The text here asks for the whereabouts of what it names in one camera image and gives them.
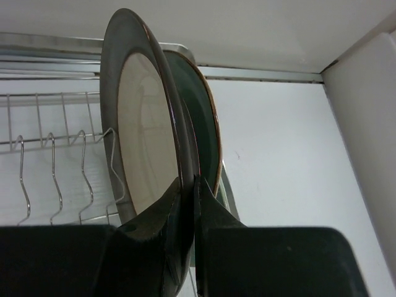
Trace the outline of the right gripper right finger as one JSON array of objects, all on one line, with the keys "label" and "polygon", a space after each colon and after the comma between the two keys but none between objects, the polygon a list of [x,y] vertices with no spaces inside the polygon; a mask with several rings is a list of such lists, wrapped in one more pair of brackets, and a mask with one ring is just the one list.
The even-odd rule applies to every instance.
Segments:
[{"label": "right gripper right finger", "polygon": [[194,185],[199,296],[367,296],[353,250],[327,227],[248,227]]}]

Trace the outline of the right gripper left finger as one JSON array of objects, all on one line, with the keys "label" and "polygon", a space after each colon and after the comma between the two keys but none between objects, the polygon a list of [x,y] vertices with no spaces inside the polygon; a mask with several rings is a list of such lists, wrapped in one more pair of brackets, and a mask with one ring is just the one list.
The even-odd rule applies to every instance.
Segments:
[{"label": "right gripper left finger", "polygon": [[176,296],[194,232],[194,194],[171,183],[123,226],[1,228],[2,296]]}]

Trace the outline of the teal round flower plate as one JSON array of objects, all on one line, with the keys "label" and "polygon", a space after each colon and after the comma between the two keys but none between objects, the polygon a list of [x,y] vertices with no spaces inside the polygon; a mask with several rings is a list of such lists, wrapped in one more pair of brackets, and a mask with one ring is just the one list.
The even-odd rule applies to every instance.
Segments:
[{"label": "teal round flower plate", "polygon": [[170,50],[165,51],[165,56],[194,127],[200,173],[213,194],[217,194],[222,172],[222,143],[212,91],[204,75],[187,57]]}]

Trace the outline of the teal rectangular plate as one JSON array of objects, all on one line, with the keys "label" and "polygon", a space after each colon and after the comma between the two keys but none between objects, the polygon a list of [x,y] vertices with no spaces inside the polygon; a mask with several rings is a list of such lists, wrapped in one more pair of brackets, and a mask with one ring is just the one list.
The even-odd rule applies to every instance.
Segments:
[{"label": "teal rectangular plate", "polygon": [[229,211],[229,213],[232,214],[232,216],[237,220],[240,220],[231,184],[226,173],[225,162],[222,162],[222,170],[216,199]]}]

